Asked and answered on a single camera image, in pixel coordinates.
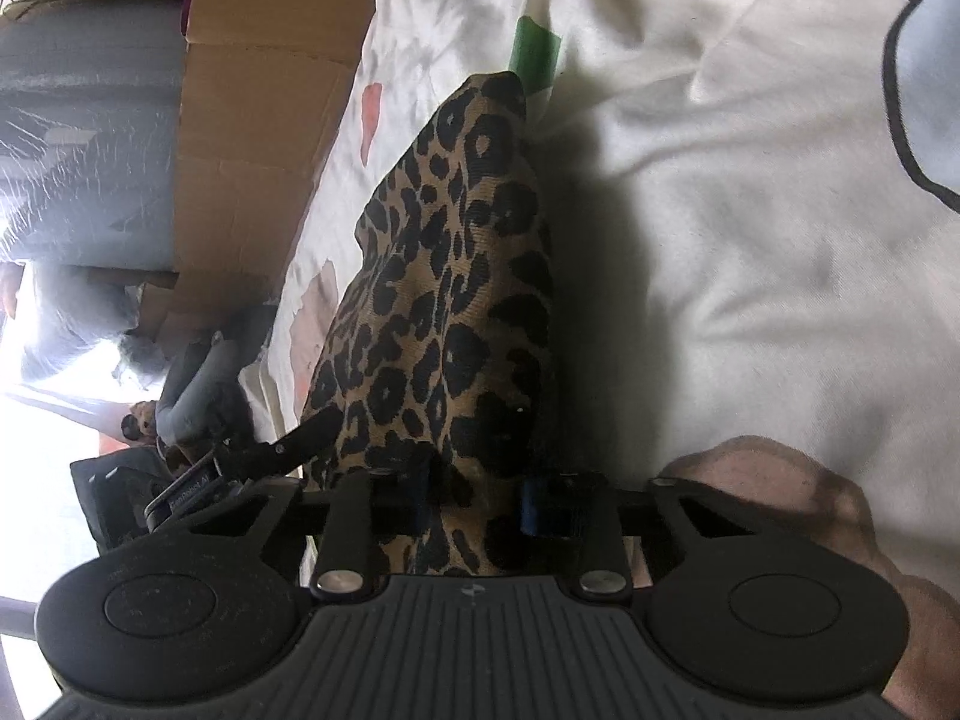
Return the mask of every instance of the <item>cardboard box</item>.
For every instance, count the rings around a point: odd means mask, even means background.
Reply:
[[[275,295],[347,103],[373,0],[193,0],[172,322]]]

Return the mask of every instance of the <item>metal screw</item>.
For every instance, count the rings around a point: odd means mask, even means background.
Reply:
[[[363,574],[358,574],[356,571],[350,571],[347,568],[325,571],[317,579],[317,589],[338,595],[357,592],[362,587]]]
[[[599,569],[580,576],[580,586],[594,595],[613,595],[627,586],[627,580],[616,572]]]

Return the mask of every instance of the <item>leopard print cloth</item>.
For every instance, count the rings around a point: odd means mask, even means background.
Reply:
[[[392,572],[520,568],[515,492],[541,403],[550,239],[511,73],[472,76],[373,192],[363,266],[313,375],[304,419],[344,415],[321,485],[352,466],[437,463],[451,503],[419,539],[383,545]]]

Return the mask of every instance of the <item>ribbed black plate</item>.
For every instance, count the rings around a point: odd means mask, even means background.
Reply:
[[[580,604],[550,578],[393,577],[361,605],[325,607],[272,671],[181,707],[75,693],[45,720],[901,720],[877,696],[833,707],[747,707],[685,683],[620,608]]]

